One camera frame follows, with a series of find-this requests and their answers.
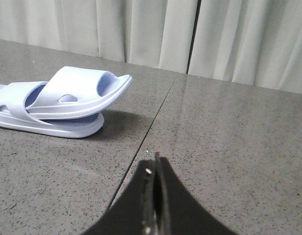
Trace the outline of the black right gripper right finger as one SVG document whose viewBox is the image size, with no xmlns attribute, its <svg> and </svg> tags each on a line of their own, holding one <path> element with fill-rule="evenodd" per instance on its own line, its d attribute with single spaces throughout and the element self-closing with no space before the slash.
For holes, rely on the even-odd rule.
<svg viewBox="0 0 302 235">
<path fill-rule="evenodd" d="M 159 235 L 234 235 L 185 188 L 166 157 L 155 153 L 154 206 Z"/>
</svg>

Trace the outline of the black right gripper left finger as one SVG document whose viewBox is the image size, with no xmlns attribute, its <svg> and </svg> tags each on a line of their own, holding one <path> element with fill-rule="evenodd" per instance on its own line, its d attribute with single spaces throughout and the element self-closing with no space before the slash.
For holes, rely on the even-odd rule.
<svg viewBox="0 0 302 235">
<path fill-rule="evenodd" d="M 85 235 L 153 235 L 155 162 L 142 160 L 128 186 Z"/>
</svg>

